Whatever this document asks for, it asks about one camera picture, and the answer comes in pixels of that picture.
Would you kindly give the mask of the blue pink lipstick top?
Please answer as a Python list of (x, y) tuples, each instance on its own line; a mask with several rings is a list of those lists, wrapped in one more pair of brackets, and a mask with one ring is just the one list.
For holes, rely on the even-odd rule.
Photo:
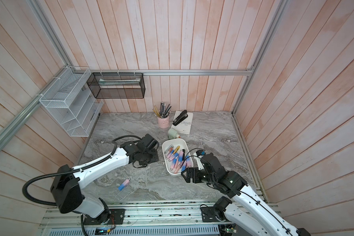
[(169, 159), (172, 156), (173, 152), (174, 152), (174, 150), (171, 150), (171, 152), (169, 152), (169, 154), (167, 155), (166, 158)]

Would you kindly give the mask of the blue pink lipstick bottom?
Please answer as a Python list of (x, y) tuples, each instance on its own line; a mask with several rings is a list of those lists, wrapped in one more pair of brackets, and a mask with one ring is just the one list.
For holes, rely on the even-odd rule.
[(119, 191), (123, 191), (125, 187), (127, 187), (130, 183), (130, 179), (126, 179), (119, 187), (118, 190)]

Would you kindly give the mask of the pink lip gloss tube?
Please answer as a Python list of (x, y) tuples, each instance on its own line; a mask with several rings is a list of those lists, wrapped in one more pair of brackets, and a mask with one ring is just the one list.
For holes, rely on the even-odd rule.
[(181, 168), (183, 166), (183, 162), (180, 162), (177, 166), (177, 168), (175, 169), (175, 174), (178, 174), (181, 172)]

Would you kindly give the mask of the white storage tray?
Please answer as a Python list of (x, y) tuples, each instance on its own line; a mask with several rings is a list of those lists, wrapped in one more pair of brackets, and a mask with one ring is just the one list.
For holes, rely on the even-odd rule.
[(162, 145), (164, 161), (171, 176), (180, 175), (188, 167), (195, 167), (192, 152), (181, 138), (165, 141)]

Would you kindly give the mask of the gold glitter lipstick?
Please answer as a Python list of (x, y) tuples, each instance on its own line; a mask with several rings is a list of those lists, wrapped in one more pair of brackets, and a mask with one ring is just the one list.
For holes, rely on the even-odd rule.
[(173, 151), (173, 154), (177, 153), (177, 151), (180, 149), (180, 146), (177, 146), (174, 151)]

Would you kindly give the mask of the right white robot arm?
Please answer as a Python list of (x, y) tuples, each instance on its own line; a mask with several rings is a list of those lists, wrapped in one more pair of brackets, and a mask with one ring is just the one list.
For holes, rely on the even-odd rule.
[(223, 194), (208, 211), (208, 216), (240, 226), (253, 236), (308, 236), (304, 228), (296, 228), (265, 203), (247, 181), (235, 171), (227, 171), (213, 153), (201, 156), (203, 169), (187, 167), (181, 175), (187, 183), (206, 183)]

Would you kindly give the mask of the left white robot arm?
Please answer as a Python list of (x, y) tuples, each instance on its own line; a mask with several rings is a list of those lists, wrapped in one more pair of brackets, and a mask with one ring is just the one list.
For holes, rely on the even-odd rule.
[(106, 223), (111, 212), (103, 199), (93, 199), (83, 195), (83, 189), (96, 179), (119, 168), (132, 164), (134, 168), (145, 168), (159, 160), (159, 142), (151, 135), (140, 138), (125, 135), (113, 140), (113, 150), (91, 162), (75, 167), (64, 165), (57, 171), (51, 186), (51, 193), (59, 212), (84, 214)]

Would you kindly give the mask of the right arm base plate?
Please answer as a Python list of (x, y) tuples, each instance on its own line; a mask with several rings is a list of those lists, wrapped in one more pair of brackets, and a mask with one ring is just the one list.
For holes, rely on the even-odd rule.
[(200, 211), (203, 222), (223, 222), (226, 221), (223, 213), (216, 207), (207, 206), (206, 204), (200, 205)]

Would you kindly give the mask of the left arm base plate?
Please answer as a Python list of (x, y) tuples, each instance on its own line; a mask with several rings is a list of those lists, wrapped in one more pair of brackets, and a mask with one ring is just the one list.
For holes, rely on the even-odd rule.
[(84, 225), (122, 225), (125, 217), (125, 209), (110, 208), (104, 210), (97, 218), (92, 218), (88, 215), (84, 216)]

